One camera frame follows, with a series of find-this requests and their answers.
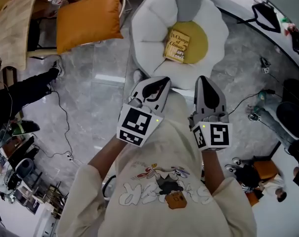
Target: marble floor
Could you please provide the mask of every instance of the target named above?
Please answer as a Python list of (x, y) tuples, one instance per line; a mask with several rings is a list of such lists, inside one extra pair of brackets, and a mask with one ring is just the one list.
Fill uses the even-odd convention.
[[(143, 0), (130, 0), (133, 10)], [(75, 160), (68, 161), (62, 154), (69, 150), (64, 133), (67, 131), (65, 113), (58, 105), (56, 93), (23, 108), (25, 119), (37, 122), (41, 130), (36, 132), (36, 144), (40, 151), (36, 165), (43, 171), (44, 179), (50, 183), (62, 181), (61, 190), (68, 192), (82, 163), (87, 163), (116, 133), (116, 124), (122, 103), (126, 101), (133, 86), (132, 75), (136, 65), (129, 52), (131, 15), (122, 27), (124, 39), (111, 39), (99, 45), (84, 45), (63, 54), (66, 74), (58, 78), (53, 87), (59, 92), (60, 104), (67, 111), (70, 131), (67, 137), (73, 149)], [(266, 57), (272, 64), (271, 73), (284, 81), (299, 79), (299, 70), (287, 58), (278, 53), (274, 44), (247, 25), (237, 25), (236, 19), (223, 14), (229, 28), (225, 44), (225, 57), (214, 66), (211, 79), (223, 90), (228, 111), (233, 110), (245, 97), (263, 88), (274, 89), (282, 95), (282, 85), (269, 75), (261, 73), (259, 57)], [(41, 23), (42, 45), (52, 45), (55, 39), (55, 22)], [(18, 74), (23, 80), (46, 72), (54, 57), (44, 61), (28, 59), (27, 70)], [(192, 96), (186, 96), (188, 108), (193, 107)], [(254, 105), (256, 97), (245, 101), (230, 116), (234, 125), (233, 145), (219, 151), (222, 166), (230, 163), (233, 157), (243, 159), (270, 154), (277, 143), (273, 132), (259, 122), (247, 117), (247, 105)]]

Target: orange pillow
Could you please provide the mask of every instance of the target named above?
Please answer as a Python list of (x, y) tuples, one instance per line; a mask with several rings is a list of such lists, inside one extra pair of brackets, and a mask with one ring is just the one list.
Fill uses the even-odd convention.
[(80, 0), (59, 9), (57, 52), (106, 39), (123, 39), (119, 19), (120, 0)]

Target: sleeve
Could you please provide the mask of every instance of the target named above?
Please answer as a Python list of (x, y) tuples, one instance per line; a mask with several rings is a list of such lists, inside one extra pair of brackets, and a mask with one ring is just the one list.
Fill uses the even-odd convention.
[(105, 200), (98, 170), (90, 165), (81, 166), (70, 189), (62, 212), (58, 237), (86, 237), (91, 229), (104, 220)]
[(227, 220), (232, 236), (256, 236), (252, 207), (235, 178), (226, 178), (213, 197)]

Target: book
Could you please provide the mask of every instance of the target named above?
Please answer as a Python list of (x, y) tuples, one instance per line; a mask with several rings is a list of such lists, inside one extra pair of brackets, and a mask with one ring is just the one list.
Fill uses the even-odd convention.
[(183, 63), (184, 52), (188, 48), (190, 37), (176, 30), (171, 30), (168, 36), (164, 57)]

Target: yellow cushion center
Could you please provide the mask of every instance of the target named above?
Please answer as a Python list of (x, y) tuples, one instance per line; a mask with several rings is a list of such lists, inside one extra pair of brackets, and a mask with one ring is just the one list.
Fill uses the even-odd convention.
[(188, 48), (184, 52), (183, 63), (197, 63), (202, 60), (208, 52), (208, 37), (204, 30), (195, 22), (176, 22), (173, 30), (181, 32), (190, 37)]

